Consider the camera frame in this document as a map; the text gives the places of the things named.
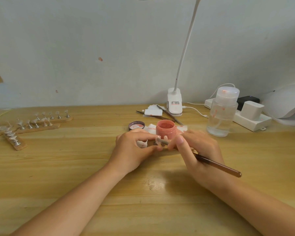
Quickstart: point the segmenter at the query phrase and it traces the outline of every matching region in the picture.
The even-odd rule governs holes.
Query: right hand
[[[190,147],[194,148],[201,156],[223,165],[224,160],[217,141],[202,131],[188,130],[181,135],[177,135],[169,143],[168,149],[177,148],[179,150],[188,171],[201,186],[210,191],[215,191],[225,188],[232,181],[231,175],[199,162]]]

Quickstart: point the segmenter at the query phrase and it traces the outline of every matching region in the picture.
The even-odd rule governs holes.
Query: power strip
[[[205,107],[211,109],[212,102],[214,98],[205,100]],[[256,104],[251,101],[246,101],[244,103],[242,111],[236,110],[233,122],[249,129],[250,131],[265,131],[266,127],[271,124],[272,118],[257,112],[261,112],[263,109],[263,105]],[[253,116],[254,120],[250,120],[243,116]]]

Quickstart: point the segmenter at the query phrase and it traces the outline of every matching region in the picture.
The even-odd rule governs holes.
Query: wooden desk surface
[[[69,110],[59,129],[24,133],[15,151],[0,136],[0,235],[7,235],[67,193],[108,160],[115,137],[147,105],[14,109],[0,121],[33,119],[35,112]],[[208,114],[208,109],[196,107]],[[193,109],[179,118],[191,129],[207,119]],[[225,162],[242,180],[295,207],[295,127],[276,122],[264,132],[236,123],[218,138]],[[127,175],[107,196],[82,235],[259,235],[243,218],[187,173],[177,152],[161,152]]]

